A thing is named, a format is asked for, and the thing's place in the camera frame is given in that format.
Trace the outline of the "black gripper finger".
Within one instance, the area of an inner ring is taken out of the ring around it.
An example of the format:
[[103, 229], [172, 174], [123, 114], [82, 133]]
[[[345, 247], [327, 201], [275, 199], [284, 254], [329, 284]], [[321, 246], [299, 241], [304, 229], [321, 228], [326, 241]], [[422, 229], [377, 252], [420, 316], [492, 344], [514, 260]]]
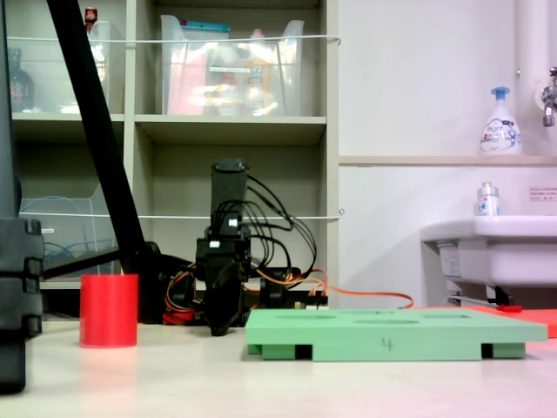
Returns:
[[228, 282], [231, 320], [237, 320], [244, 311], [245, 278], [245, 269], [241, 265], [231, 267], [231, 277]]
[[231, 268], [231, 265], [222, 265], [206, 270], [204, 315], [211, 335], [215, 337], [226, 335], [233, 322]]

